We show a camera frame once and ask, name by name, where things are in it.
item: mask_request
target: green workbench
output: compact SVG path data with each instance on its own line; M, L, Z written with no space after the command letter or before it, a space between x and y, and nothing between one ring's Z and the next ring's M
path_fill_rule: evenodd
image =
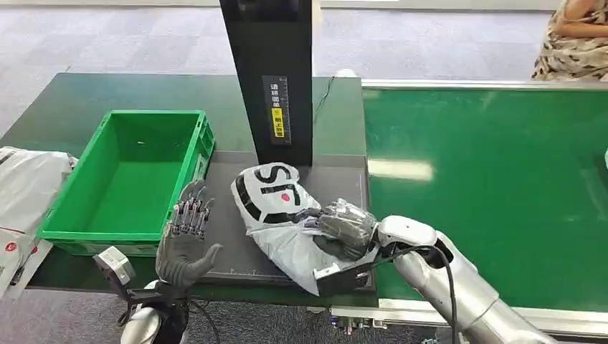
M501 297L550 333L608 335L607 87L600 84L363 82L336 79L315 126L315 153L367 154L370 209L446 233ZM313 82L314 102L327 90ZM78 156L112 108L207 111L217 149L252 151L235 77L55 77L0 145ZM357 133L365 131L365 138ZM133 259L139 283L149 259ZM32 287L102 290L88 258L54 249ZM396 273L376 293L331 299L294 288L202 286L201 297L332 305L334 315L445 322Z
M327 92L329 78L313 81L313 102ZM216 136L217 151L253 152L236 76L58 74L0 139L42 151L64 151L79 157L109 110L203 109ZM365 155L364 115L359 79L336 79L331 96L315 119L314 154ZM154 259L131 257L134 287L155 280ZM29 284L33 288L109 291L91 257L71 256L54 248ZM299 287L203 285L193 293L210 300L238 300L286 305L376 306L373 292L353 292L323 299Z
M363 86L371 212L446 233L544 330L608 335L608 87ZM376 288L380 308L428 310L390 265Z

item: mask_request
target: white plastic bag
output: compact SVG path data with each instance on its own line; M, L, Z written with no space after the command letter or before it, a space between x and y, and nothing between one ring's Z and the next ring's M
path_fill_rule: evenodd
M298 183L298 170L284 163L248 168L232 183L231 190L241 217L262 251L294 282L319 295L313 270L344 262L326 254L314 242L314 235L326 235L297 224L290 217L303 209L320 209L319 203Z
M66 153L0 148L0 298L20 296L52 248L36 230L76 161Z

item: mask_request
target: dark gray platform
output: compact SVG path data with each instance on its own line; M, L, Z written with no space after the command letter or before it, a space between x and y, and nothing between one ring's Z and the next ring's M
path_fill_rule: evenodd
M230 192L230 184L244 169L257 165L254 153L214 152L206 177L209 195L215 198L206 245L224 249L205 282L293 285L255 244ZM367 167L364 156L317 156L311 168L299 168L300 184L321 206L341 197L364 209L368 206Z

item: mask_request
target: wire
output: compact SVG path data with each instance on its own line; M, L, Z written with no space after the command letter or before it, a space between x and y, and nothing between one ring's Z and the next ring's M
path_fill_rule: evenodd
M329 78L329 81L327 81L327 91L321 97L321 99L317 103L317 106L315 106L315 112L314 112L314 117L313 117L313 127L315 126L315 124L317 124L317 112L319 111L319 109L321 109L321 107L323 106L323 104L325 104L325 100L329 96L329 92L331 91L331 85L333 84L333 81L335 79L336 79L335 75Z
M454 290L454 276L452 274L452 268L450 267L450 261L447 259L447 257L445 256L445 253L443 253L443 251L441 249L437 248L436 246L432 246L432 245L419 245L419 246L408 247L406 249L402 249L398 252L391 254L387 258L380 259L373 265L373 267L377 267L380 264L390 262L391 260L393 260L397 257L403 256L404 254L408 254L413 251L418 251L420 249L435 250L437 253L439 253L439 256L441 257L443 265L445 266L445 271L447 273L447 281L450 285L450 303L452 303L452 323L450 324L452 326L452 344L456 343L457 339L458 339L458 330L456 328L458 316L456 314L456 292Z
M116 325L118 325L119 328L126 325L126 323L128 323L129 320L131 319L131 313L133 312L133 306L134 306L134 304L127 302L127 310L124 311L123 314L120 315L120 317L118 317L118 320L116 320Z
M209 313L205 310L207 308L207 306L209 305L210 301L207 302L207 304L203 307L201 305L199 305L198 303L190 300L190 305L193 305L194 307L198 308L200 313L202 315L204 315L204 317L207 318L207 321L209 322L209 324L211 325L212 329L213 329L213 334L215 336L215 343L217 344L221 344L221 340L219 338L219 331L217 330L217 327L215 327L215 322L213 321L213 319L211 319L211 315L209 315Z
M203 309L205 309L205 308L207 308L207 306L209 305L209 303L210 303L210 302L211 302L211 301L207 300L207 302L205 303L205 306L201 306L201 305L200 305L198 302L193 301L193 300L190 300L190 301L189 301L189 304L193 304L193 303L194 303L196 306L203 307ZM200 312L200 311L196 311L196 312L195 312L195 311L193 311L192 309L190 309L190 313L192 313L192 314L201 314L201 312Z

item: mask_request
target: red logo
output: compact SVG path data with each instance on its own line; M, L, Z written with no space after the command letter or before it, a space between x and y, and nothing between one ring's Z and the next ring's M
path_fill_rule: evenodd
M6 252L13 252L16 249L17 244L15 244L14 242L9 242L8 244L6 244L6 247L4 247L4 251Z

